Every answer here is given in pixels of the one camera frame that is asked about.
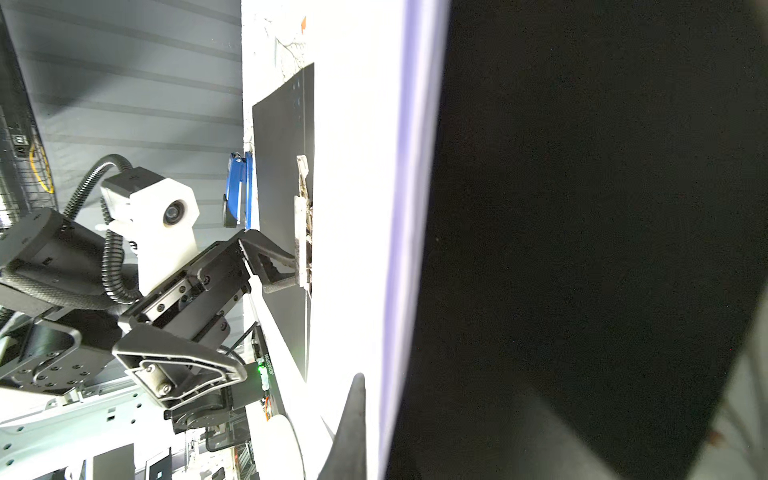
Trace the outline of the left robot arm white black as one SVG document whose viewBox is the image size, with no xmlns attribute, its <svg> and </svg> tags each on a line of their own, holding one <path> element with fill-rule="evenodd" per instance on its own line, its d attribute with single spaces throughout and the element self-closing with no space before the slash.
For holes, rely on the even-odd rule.
<svg viewBox="0 0 768 480">
<path fill-rule="evenodd" d="M 256 230 L 200 248 L 184 184 L 99 159 L 63 211 L 1 240 L 1 385 L 55 406 L 1 426 L 1 475 L 31 479 L 130 443 L 204 430 L 246 435 L 255 365 L 227 342 L 229 311 L 295 286 L 297 256 Z"/>
</svg>

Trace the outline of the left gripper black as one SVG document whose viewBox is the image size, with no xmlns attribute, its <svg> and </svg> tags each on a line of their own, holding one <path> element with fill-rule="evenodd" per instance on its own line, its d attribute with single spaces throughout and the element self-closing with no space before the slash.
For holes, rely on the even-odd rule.
<svg viewBox="0 0 768 480">
<path fill-rule="evenodd" d="M 242 362 L 215 350 L 231 331 L 226 315 L 250 292 L 244 258 L 265 294 L 298 285 L 295 271 L 277 268 L 294 267 L 295 257 L 259 230 L 243 230 L 238 242 L 214 243 L 120 315 L 120 327 L 133 329 L 112 354 L 163 409 L 247 379 Z"/>
</svg>

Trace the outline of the metal folder lever clip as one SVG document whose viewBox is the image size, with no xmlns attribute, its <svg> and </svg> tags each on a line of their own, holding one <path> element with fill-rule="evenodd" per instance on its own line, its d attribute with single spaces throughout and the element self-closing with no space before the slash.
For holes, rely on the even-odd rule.
<svg viewBox="0 0 768 480">
<path fill-rule="evenodd" d="M 307 177 L 308 160 L 305 155 L 297 155 L 298 194 L 294 197 L 294 245 L 295 269 L 298 285 L 311 294 L 311 229 L 312 207 L 310 206 Z"/>
</svg>

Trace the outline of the blue folder black inside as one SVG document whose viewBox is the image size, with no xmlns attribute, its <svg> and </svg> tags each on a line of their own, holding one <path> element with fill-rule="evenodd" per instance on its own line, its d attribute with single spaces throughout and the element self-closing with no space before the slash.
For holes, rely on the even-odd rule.
<svg viewBox="0 0 768 480">
<path fill-rule="evenodd" d="M 252 106 L 259 230 L 284 250 L 295 246 L 294 198 L 300 194 L 297 157 L 314 167 L 315 65 L 307 65 Z M 300 375 L 308 369 L 311 303 L 291 286 L 265 296 Z"/>
</svg>

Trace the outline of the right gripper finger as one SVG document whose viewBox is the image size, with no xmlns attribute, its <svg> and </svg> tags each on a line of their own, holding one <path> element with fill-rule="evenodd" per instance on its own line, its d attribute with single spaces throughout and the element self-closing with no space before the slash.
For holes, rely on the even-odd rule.
<svg viewBox="0 0 768 480">
<path fill-rule="evenodd" d="M 365 376 L 352 380 L 333 444 L 318 480 L 367 478 Z"/>
</svg>

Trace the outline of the white printed paper stack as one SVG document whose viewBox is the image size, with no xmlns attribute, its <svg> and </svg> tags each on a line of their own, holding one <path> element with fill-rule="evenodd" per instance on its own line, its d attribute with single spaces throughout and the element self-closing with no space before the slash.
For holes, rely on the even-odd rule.
<svg viewBox="0 0 768 480">
<path fill-rule="evenodd" d="M 767 5 L 314 9 L 310 379 L 372 479 L 767 475 Z"/>
</svg>

